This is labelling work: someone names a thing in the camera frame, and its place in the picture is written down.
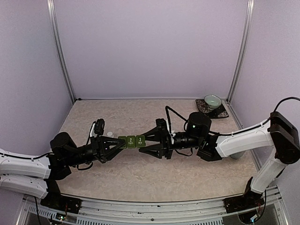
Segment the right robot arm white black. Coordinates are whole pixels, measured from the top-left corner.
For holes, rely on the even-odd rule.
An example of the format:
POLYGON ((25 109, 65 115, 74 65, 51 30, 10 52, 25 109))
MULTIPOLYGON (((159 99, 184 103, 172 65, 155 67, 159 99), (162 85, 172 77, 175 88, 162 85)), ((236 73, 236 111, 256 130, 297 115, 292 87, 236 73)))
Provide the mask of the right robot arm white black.
POLYGON ((282 171, 300 159, 300 141, 297 128, 281 113, 274 110, 268 119, 230 134, 210 130, 211 119, 202 112, 193 112, 184 120, 184 131, 173 132, 169 112, 166 119, 156 119, 156 127, 143 134, 154 145, 140 147, 139 152, 156 158, 170 159, 173 151, 196 149, 201 159, 219 161, 231 155, 260 147, 271 147, 272 153, 256 176, 249 179, 243 195, 234 198, 244 208, 250 208, 262 198, 268 185, 282 171))

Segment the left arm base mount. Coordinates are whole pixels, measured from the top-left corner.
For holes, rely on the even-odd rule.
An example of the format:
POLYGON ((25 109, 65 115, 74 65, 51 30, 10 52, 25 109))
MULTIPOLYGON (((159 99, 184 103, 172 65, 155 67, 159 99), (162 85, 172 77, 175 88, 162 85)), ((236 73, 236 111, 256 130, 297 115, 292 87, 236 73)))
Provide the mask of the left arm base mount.
POLYGON ((82 200, 61 194, 48 193, 44 199, 41 199, 40 204, 66 213, 78 214, 82 200))

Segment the green pill organizer box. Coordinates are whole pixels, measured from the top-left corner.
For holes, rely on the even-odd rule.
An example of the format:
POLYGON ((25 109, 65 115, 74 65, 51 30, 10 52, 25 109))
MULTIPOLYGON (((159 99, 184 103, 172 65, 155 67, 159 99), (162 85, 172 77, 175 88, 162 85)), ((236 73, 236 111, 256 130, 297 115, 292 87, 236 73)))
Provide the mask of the green pill organizer box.
POLYGON ((121 149, 135 149, 146 146, 144 135, 118 136, 118 139, 125 141, 125 144, 122 145, 121 149))

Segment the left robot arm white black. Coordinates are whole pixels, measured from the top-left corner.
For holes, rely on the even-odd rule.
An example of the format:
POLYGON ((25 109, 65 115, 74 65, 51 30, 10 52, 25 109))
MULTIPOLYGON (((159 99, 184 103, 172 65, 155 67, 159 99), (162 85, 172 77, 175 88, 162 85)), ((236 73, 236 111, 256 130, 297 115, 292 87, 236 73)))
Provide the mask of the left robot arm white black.
POLYGON ((96 129, 87 144, 76 146, 67 132, 58 133, 50 142, 51 151, 41 156, 13 154, 0 151, 0 187, 39 199, 47 198, 53 207, 62 208, 66 199, 60 194, 57 181, 85 164, 91 168, 94 161, 106 163, 122 151, 123 139, 106 137, 104 121, 92 125, 96 129))

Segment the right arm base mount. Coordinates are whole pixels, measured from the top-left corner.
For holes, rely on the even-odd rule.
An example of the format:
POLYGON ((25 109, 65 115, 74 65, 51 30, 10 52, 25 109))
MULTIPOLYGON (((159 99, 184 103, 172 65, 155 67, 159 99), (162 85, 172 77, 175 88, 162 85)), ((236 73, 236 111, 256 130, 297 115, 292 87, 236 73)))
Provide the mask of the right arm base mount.
POLYGON ((264 205, 264 199, 260 196, 258 198, 245 197, 243 195, 229 197, 223 200, 226 213, 233 213, 242 210, 251 209, 264 205))

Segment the white pill bottle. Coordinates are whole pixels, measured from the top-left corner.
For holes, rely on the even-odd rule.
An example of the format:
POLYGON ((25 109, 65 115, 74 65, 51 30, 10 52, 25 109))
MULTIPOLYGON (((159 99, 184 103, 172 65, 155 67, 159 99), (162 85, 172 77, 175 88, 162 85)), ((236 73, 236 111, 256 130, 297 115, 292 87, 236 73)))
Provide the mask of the white pill bottle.
POLYGON ((113 132, 111 132, 111 131, 108 132, 108 133, 106 134, 106 136, 107 136, 107 137, 114 138, 114 134, 113 134, 113 132))

